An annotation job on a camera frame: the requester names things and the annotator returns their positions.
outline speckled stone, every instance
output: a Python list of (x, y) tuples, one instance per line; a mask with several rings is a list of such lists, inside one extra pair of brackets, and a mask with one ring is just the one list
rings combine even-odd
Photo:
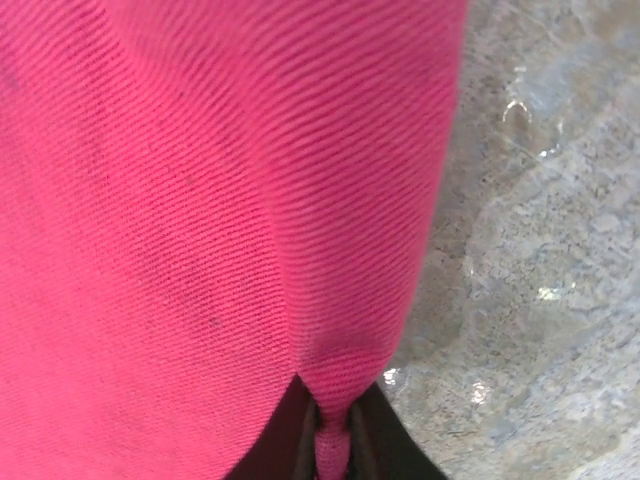
[(640, 479), (640, 7), (475, 0), (386, 384), (454, 480)]

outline gray granite surface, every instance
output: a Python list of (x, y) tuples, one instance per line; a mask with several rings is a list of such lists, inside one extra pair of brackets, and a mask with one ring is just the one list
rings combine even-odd
[(640, 479), (640, 0), (472, 0), (382, 382), (453, 480)]

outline stone floor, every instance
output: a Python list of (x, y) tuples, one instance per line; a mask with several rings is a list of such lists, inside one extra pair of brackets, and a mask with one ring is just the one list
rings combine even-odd
[(471, 1), (383, 382), (453, 480), (640, 479), (640, 3)]

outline wet ground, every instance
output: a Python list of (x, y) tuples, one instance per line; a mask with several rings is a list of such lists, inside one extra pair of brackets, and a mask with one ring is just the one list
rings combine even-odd
[(640, 479), (640, 3), (472, 2), (383, 382), (453, 480)]

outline pink fabric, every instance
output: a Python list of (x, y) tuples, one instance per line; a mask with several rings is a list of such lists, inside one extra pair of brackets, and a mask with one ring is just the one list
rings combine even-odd
[(0, 477), (217, 479), (292, 375), (321, 480), (392, 355), (465, 0), (0, 3)]

